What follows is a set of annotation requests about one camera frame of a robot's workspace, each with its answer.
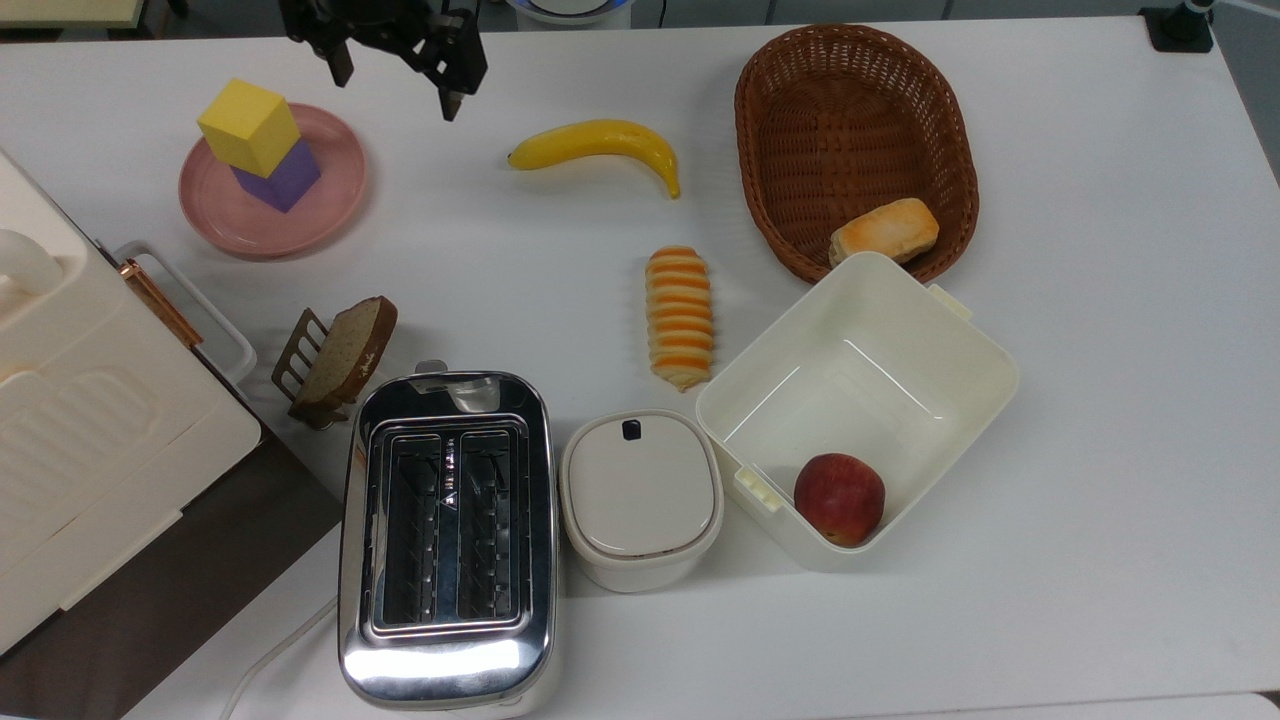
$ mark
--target croissant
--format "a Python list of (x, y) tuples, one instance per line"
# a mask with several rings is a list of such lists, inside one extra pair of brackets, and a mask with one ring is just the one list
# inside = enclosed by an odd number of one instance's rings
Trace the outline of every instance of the croissant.
[(691, 247), (669, 245), (645, 266), (649, 368), (680, 392), (712, 377), (712, 286)]

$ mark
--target bun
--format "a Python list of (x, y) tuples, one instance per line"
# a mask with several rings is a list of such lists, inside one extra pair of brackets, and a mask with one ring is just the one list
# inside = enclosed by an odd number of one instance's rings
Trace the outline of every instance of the bun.
[(937, 240), (938, 222), (924, 202), (915, 197), (895, 200), (831, 233), (831, 266), (864, 250), (906, 263), (933, 247)]
[(710, 379), (712, 284), (691, 247), (658, 250), (645, 266), (649, 368), (680, 392)]
[(381, 360), (397, 315), (396, 305), (381, 296), (338, 313), (289, 406), (289, 416), (320, 429), (338, 416), (343, 405), (355, 402)]

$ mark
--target wicker basket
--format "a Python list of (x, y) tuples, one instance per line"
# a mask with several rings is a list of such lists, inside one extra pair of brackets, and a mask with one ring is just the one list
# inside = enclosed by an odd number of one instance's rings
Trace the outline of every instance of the wicker basket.
[(978, 176), (942, 73), (863, 26), (809, 26), (769, 41), (733, 99), (742, 188), (773, 254), (815, 283), (833, 231), (901, 197), (937, 218), (934, 246), (904, 268), (927, 282), (973, 237)]

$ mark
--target stainless steel toaster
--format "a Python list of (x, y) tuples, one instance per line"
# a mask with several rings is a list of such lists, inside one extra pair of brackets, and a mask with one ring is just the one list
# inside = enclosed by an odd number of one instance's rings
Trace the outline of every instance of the stainless steel toaster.
[(515, 717), (556, 688), (559, 527), (543, 401), (506, 373), (410, 375), (352, 433), (343, 676), (372, 705)]

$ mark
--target red apple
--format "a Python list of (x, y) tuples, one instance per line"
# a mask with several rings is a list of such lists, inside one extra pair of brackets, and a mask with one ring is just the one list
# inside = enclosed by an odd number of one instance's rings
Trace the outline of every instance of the red apple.
[(822, 537), (841, 547), (867, 539), (884, 516), (884, 482), (861, 460), (818, 455), (796, 478), (796, 510)]

